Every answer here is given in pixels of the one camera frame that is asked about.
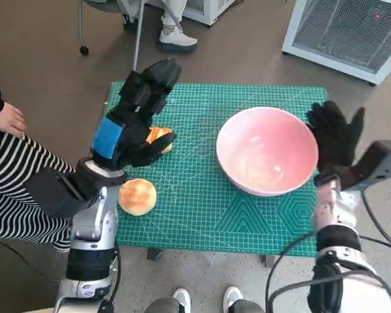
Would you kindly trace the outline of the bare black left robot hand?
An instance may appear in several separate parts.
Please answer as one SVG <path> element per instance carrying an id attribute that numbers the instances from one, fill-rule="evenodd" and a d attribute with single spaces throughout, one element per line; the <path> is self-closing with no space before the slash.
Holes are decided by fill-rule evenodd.
<path id="1" fill-rule="evenodd" d="M 91 151 L 93 160 L 108 170 L 135 168 L 156 162 L 176 138 L 174 132 L 148 142 L 152 117 L 159 114 L 181 75 L 174 58 L 163 59 L 142 72 L 129 73 L 119 103 L 101 120 Z"/>

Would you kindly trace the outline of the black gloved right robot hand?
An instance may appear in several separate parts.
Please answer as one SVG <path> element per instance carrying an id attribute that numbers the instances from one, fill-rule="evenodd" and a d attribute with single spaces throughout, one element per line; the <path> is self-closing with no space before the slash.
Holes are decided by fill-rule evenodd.
<path id="1" fill-rule="evenodd" d="M 348 122 L 335 102 L 328 100 L 312 104 L 306 114 L 307 126 L 317 142 L 320 174 L 334 174 L 353 165 L 364 128 L 364 116 L 365 108 L 360 107 Z"/>

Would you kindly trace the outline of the person's hand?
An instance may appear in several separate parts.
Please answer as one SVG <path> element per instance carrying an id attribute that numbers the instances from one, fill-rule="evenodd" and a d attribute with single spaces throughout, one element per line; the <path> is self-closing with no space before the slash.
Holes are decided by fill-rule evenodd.
<path id="1" fill-rule="evenodd" d="M 0 111 L 0 131 L 21 137 L 25 134 L 23 113 L 13 105 L 5 102 Z"/>

